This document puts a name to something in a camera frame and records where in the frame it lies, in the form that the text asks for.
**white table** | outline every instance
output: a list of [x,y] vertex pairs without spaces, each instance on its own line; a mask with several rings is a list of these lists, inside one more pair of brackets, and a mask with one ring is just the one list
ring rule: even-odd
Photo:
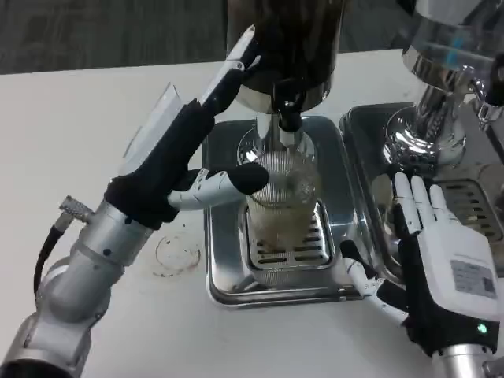
[[[0,356],[34,310],[32,273],[57,206],[72,195],[99,204],[125,147],[166,84],[198,97],[219,63],[0,76]],[[411,101],[416,79],[400,51],[340,54],[332,92],[309,113],[337,123],[351,107]],[[252,118],[234,104],[221,120]],[[201,164],[197,153],[191,167]],[[77,237],[74,224],[51,262]],[[430,361],[364,302],[230,311],[206,293],[204,258],[190,272],[160,276],[165,253],[204,249],[201,212],[181,213],[145,245],[113,289],[93,331],[84,377],[420,377]]]

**label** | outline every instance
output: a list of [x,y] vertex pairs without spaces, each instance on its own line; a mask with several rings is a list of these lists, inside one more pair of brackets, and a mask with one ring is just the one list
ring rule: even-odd
[[451,260],[450,263],[457,291],[497,299],[494,279],[489,268],[457,260]]

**stainless steel drip tray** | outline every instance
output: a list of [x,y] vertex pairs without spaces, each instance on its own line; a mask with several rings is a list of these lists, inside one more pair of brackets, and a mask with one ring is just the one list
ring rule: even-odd
[[[238,145],[253,120],[216,125],[202,147],[203,165],[236,165]],[[270,250],[249,227],[245,202],[205,211],[207,286],[229,307],[271,306],[360,298],[340,258],[349,229],[360,229],[347,156],[337,127],[324,117],[303,118],[302,130],[317,152],[322,181],[309,230],[292,250]]]
[[[386,273],[393,278],[400,276],[397,262],[397,246],[389,225],[390,212],[376,205],[372,182],[387,171],[388,163],[383,154],[385,125],[396,111],[409,103],[359,106],[352,109],[340,122],[349,159],[354,165],[365,199],[365,217],[375,246],[375,265],[384,263]],[[504,167],[493,150],[487,136],[479,129],[478,120],[467,105],[460,109],[467,141],[461,162],[440,166],[435,180],[442,186],[448,208],[465,225],[487,236],[499,276],[504,276],[504,241],[501,219],[504,212]],[[503,127],[495,125],[500,132]]]

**white robotic finger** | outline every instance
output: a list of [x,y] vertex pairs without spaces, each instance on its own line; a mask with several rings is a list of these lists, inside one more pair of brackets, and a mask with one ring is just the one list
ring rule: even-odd
[[408,232],[413,234],[414,232],[420,231],[420,219],[418,218],[417,206],[413,199],[408,177],[404,173],[398,172],[394,176],[394,184],[395,200],[401,205]]
[[411,189],[413,198],[417,205],[418,213],[423,227],[435,222],[434,211],[432,210],[431,202],[428,199],[427,189],[425,189],[424,181],[419,176],[413,176],[411,179]]
[[449,222],[447,202],[444,199],[443,189],[439,185],[432,185],[429,189],[431,194],[431,204],[434,210],[435,219],[438,222]]

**black handle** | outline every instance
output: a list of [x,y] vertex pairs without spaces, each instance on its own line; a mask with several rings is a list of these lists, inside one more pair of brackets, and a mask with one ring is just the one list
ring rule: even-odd
[[492,106],[504,106],[504,54],[498,54],[491,66],[490,87],[485,102]]

